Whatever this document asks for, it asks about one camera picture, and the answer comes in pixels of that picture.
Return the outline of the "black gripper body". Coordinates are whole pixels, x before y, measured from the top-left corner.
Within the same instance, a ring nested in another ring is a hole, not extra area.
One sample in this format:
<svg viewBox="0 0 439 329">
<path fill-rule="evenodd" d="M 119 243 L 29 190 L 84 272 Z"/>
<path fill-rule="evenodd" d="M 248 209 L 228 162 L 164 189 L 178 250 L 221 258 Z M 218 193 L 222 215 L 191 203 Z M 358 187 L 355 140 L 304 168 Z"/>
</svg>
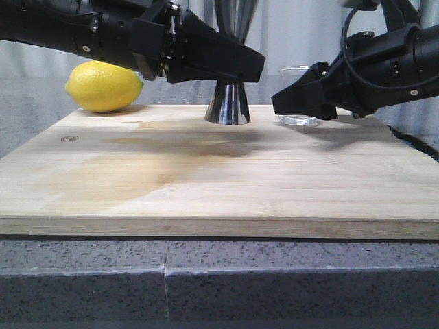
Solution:
<svg viewBox="0 0 439 329">
<path fill-rule="evenodd" d="M 78 54 L 155 80 L 181 9 L 173 1 L 75 1 L 75 14 L 90 14 L 84 27 L 75 28 Z"/>
<path fill-rule="evenodd" d="M 365 117 L 386 106 L 420 99 L 417 25 L 368 36 L 343 37 L 322 79 L 328 103 Z"/>
</svg>

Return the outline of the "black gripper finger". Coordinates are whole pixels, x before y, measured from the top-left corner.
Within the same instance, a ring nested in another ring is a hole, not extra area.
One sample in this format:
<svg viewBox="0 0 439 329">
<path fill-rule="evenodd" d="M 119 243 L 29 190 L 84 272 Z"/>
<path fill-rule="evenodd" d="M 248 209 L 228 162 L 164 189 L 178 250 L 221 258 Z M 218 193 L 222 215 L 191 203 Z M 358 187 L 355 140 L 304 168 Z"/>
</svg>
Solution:
<svg viewBox="0 0 439 329">
<path fill-rule="evenodd" d="M 225 26 L 217 32 L 186 9 L 182 25 L 177 29 L 167 81 L 258 82 L 265 57 L 244 45 L 251 20 L 247 14 L 235 23 L 230 19 L 220 19 Z"/>
<path fill-rule="evenodd" d="M 279 69 L 283 88 L 271 97 L 279 116 L 308 116 L 323 121 L 337 119 L 336 107 L 325 98 L 322 79 L 329 64 L 283 66 Z"/>
</svg>

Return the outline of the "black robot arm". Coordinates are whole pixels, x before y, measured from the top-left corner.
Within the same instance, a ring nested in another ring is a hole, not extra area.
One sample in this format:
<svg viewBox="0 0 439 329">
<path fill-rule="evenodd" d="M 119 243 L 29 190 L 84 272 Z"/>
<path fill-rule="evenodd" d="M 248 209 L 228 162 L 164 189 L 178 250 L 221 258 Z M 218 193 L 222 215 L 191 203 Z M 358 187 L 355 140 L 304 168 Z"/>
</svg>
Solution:
<svg viewBox="0 0 439 329">
<path fill-rule="evenodd" d="M 438 26 L 423 29 L 409 1 L 341 1 L 351 8 L 332 63 L 318 62 L 295 83 L 272 96 L 277 115 L 337 118 L 343 108 L 355 118 L 378 109 L 438 95 Z M 387 32 L 349 36 L 358 11 L 382 9 Z"/>
<path fill-rule="evenodd" d="M 171 1 L 2 1 L 1 39 L 170 83 L 257 82 L 265 58 Z"/>
</svg>

